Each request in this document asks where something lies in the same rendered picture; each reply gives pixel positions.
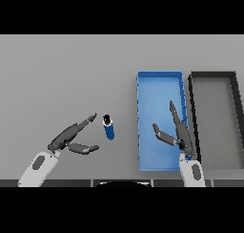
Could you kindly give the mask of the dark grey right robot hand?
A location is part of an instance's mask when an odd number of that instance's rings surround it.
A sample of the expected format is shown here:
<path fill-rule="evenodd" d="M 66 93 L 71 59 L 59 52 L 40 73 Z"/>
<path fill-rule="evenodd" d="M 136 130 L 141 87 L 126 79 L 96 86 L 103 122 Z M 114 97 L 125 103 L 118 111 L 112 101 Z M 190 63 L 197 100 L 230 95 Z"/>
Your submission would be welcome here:
<path fill-rule="evenodd" d="M 176 137 L 174 138 L 173 136 L 161 131 L 159 127 L 154 123 L 152 127 L 155 136 L 159 140 L 171 146 L 178 145 L 179 149 L 185 155 L 186 159 L 193 159 L 193 157 L 195 156 L 195 151 L 193 148 L 193 142 L 190 136 L 190 132 L 185 122 L 179 119 L 178 112 L 172 101 L 170 101 L 170 111 L 173 116 L 173 123 L 175 125 Z"/>

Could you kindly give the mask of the dark grey bin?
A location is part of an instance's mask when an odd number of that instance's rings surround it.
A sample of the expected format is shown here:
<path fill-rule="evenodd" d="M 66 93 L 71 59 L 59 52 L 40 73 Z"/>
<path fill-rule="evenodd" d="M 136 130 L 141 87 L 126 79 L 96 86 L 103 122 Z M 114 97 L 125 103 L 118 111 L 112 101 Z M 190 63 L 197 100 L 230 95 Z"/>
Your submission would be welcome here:
<path fill-rule="evenodd" d="M 191 72 L 193 133 L 204 169 L 244 169 L 244 113 L 236 72 Z"/>

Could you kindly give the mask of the blue bin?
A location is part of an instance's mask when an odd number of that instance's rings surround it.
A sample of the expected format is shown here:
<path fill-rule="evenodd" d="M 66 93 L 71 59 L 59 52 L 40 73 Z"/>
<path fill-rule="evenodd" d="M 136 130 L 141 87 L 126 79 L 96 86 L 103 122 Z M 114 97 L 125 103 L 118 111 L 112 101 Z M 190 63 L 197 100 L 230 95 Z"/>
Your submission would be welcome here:
<path fill-rule="evenodd" d="M 170 111 L 173 102 L 179 119 L 188 124 L 183 73 L 181 71 L 138 71 L 137 134 L 139 170 L 145 172 L 179 171 L 180 150 L 156 138 L 153 124 L 176 137 Z"/>

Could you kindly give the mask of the blue pipe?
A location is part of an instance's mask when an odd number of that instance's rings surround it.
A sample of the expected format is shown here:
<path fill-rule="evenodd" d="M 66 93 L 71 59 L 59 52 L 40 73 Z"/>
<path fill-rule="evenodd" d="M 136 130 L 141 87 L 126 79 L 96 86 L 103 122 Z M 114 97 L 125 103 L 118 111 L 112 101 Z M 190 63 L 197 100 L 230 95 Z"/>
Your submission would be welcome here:
<path fill-rule="evenodd" d="M 107 136 L 107 139 L 113 140 L 114 130 L 113 130 L 112 119 L 109 115 L 103 115 L 103 127 L 105 129 L 105 134 Z"/>

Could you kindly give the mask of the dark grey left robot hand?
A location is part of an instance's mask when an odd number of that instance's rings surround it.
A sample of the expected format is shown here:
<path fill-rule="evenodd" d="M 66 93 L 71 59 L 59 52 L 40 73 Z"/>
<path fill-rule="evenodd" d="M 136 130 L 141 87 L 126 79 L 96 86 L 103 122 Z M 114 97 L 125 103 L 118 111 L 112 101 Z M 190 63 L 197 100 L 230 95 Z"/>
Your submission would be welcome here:
<path fill-rule="evenodd" d="M 90 122 L 93 122 L 96 116 L 97 114 L 93 114 L 87 117 L 80 124 L 74 123 L 73 125 L 66 128 L 48 145 L 48 149 L 55 154 L 57 150 L 64 150 L 65 148 L 68 148 L 71 152 L 82 155 L 87 155 L 90 152 L 98 150 L 98 145 L 87 146 L 84 144 L 72 143 L 77 134 L 82 131 Z"/>

